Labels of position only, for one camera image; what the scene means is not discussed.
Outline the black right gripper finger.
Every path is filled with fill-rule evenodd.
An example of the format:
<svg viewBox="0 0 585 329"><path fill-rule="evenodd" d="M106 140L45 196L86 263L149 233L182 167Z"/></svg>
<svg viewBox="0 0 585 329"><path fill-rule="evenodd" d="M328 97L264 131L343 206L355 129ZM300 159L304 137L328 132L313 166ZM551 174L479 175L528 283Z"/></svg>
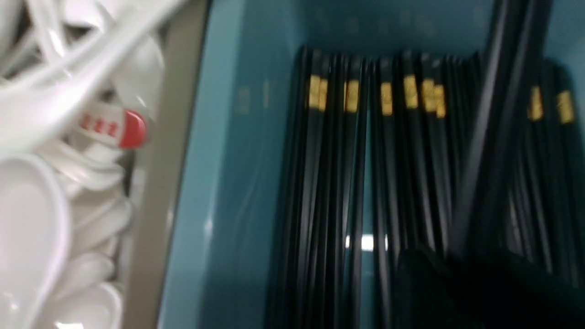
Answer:
<svg viewBox="0 0 585 329"><path fill-rule="evenodd" d="M395 314L401 329L582 329L584 290L500 250L455 267L428 249L399 256Z"/></svg>

